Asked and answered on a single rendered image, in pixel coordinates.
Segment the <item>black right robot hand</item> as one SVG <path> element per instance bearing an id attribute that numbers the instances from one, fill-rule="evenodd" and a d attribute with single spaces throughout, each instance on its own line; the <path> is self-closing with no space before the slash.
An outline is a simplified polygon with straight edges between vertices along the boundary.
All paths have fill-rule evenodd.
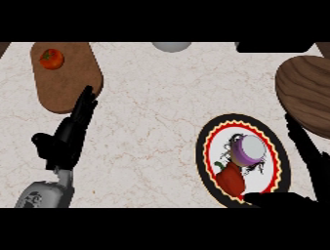
<path id="1" fill-rule="evenodd" d="M 268 209 L 330 209 L 330 154 L 318 151 L 306 132 L 288 114 L 286 114 L 286 120 L 288 137 L 306 165 L 316 200 L 294 192 L 252 192 L 244 195 L 244 201 Z"/>

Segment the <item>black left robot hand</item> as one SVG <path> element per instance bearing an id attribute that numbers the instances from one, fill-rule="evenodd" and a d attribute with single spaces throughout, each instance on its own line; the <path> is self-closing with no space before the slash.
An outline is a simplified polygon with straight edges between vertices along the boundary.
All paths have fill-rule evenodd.
<path id="1" fill-rule="evenodd" d="M 54 135 L 44 133 L 32 135 L 32 143 L 38 157 L 45 160 L 47 170 L 72 170 L 76 166 L 97 104 L 92 87 L 87 86 L 72 114 L 62 120 Z"/>

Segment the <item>purple can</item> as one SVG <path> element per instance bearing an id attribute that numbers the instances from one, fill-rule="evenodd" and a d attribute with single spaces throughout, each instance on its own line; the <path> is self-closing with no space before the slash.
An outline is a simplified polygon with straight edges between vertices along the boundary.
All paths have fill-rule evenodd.
<path id="1" fill-rule="evenodd" d="M 259 163 L 265 153 L 265 144 L 256 136 L 244 135 L 231 144 L 231 161 L 240 167 Z"/>

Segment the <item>patterned black-rimmed plate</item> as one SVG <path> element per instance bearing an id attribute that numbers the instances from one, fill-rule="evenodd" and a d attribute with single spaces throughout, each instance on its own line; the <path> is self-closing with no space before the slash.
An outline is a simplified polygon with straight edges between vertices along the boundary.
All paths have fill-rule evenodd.
<path id="1" fill-rule="evenodd" d="M 244 136 L 256 136 L 266 147 L 259 163 L 238 167 L 244 178 L 246 189 L 238 197 L 230 196 L 218 186 L 216 174 L 219 161 L 227 165 L 231 161 L 231 144 Z M 250 192 L 287 192 L 291 184 L 291 168 L 281 141 L 269 127 L 252 116 L 224 114 L 204 125 L 196 143 L 196 164 L 202 182 L 207 192 L 222 205 L 230 208 L 252 207 L 243 197 Z"/>

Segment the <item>dark wooden bowl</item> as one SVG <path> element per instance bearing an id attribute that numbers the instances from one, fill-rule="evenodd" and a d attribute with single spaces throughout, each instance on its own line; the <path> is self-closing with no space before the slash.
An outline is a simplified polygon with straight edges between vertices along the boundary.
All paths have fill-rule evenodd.
<path id="1" fill-rule="evenodd" d="M 330 139 L 330 60 L 316 56 L 287 59 L 275 73 L 275 92 L 300 126 Z"/>

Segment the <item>brown wooden cutting board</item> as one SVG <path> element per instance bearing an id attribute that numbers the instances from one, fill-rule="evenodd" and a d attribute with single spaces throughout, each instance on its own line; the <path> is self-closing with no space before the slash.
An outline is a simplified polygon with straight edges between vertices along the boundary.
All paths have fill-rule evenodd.
<path id="1" fill-rule="evenodd" d="M 39 64 L 47 49 L 56 49 L 63 55 L 64 62 L 57 69 L 45 69 Z M 35 42 L 31 57 L 39 104 L 53 113 L 69 113 L 85 87 L 92 87 L 95 96 L 103 87 L 103 74 L 91 45 L 88 42 Z"/>

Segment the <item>red bell pepper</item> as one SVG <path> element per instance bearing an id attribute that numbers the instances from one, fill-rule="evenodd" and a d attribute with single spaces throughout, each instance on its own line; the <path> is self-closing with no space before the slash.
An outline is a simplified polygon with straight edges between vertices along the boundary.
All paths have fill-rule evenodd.
<path id="1" fill-rule="evenodd" d="M 230 196 L 238 197 L 246 189 L 244 178 L 238 167 L 232 162 L 224 165 L 216 161 L 215 165 L 221 168 L 221 172 L 216 174 L 218 186 Z"/>

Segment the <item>red tomato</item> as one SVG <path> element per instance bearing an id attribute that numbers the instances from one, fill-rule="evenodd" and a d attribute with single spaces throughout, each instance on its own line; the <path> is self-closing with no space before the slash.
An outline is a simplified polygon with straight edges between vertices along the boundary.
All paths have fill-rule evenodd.
<path id="1" fill-rule="evenodd" d="M 47 49 L 39 56 L 39 64 L 45 69 L 59 69 L 64 63 L 64 57 L 59 50 Z"/>

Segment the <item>grey round object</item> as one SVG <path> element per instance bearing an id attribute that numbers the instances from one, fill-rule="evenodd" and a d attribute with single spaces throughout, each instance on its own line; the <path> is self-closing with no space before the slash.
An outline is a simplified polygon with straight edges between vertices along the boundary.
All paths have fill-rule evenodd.
<path id="1" fill-rule="evenodd" d="M 176 53 L 185 50 L 191 43 L 190 42 L 154 42 L 154 47 L 168 53 Z"/>

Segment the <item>black appliance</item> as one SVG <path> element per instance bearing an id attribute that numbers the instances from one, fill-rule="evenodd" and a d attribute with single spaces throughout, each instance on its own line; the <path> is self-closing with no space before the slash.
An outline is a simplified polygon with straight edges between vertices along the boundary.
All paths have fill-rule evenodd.
<path id="1" fill-rule="evenodd" d="M 303 53 L 312 42 L 237 42 L 235 50 L 240 53 Z"/>

